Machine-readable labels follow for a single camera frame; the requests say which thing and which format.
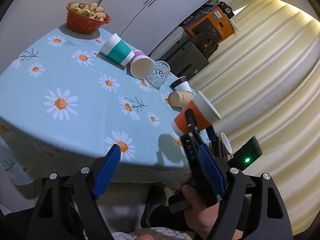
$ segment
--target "plastic bowl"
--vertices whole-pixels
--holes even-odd
[[[73,2],[68,3],[67,10],[67,26],[77,32],[77,33],[85,33],[85,34],[91,34],[94,33],[96,30],[98,30],[102,25],[107,24],[111,21],[111,17],[107,15],[107,18],[102,21],[97,21],[90,19],[88,17],[85,17],[83,15],[80,15],[76,13],[75,11],[70,9],[70,5],[73,4]]]

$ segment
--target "floral tablecloth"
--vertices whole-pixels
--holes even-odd
[[[0,162],[15,184],[74,174],[114,143],[122,152],[114,182],[176,183],[189,169],[171,128],[181,108],[167,101],[177,78],[159,90],[133,78],[99,53],[111,35],[62,25],[0,76]]]

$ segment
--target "cream curtain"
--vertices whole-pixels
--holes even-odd
[[[257,137],[263,155],[244,173],[271,174],[297,234],[320,209],[320,23],[279,0],[247,3],[240,32],[190,85],[217,108],[233,152]]]

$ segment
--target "black slipper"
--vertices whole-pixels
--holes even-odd
[[[143,215],[141,217],[141,227],[142,228],[149,228],[149,226],[146,224],[146,218],[148,215],[148,212],[150,210],[150,207],[153,205],[159,204],[159,205],[165,205],[166,203],[166,194],[164,190],[160,186],[152,186],[149,190],[147,200],[146,200],[146,207],[144,209]]]

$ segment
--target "blue gripper pad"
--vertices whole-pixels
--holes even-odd
[[[213,191],[223,198],[227,193],[224,187],[224,177],[204,145],[200,145],[199,147],[199,161]]]
[[[104,194],[109,186],[109,183],[116,171],[116,168],[120,162],[121,150],[117,145],[113,151],[107,154],[107,160],[101,167],[99,173],[96,176],[95,186],[92,191],[93,196],[97,199],[100,195]]]

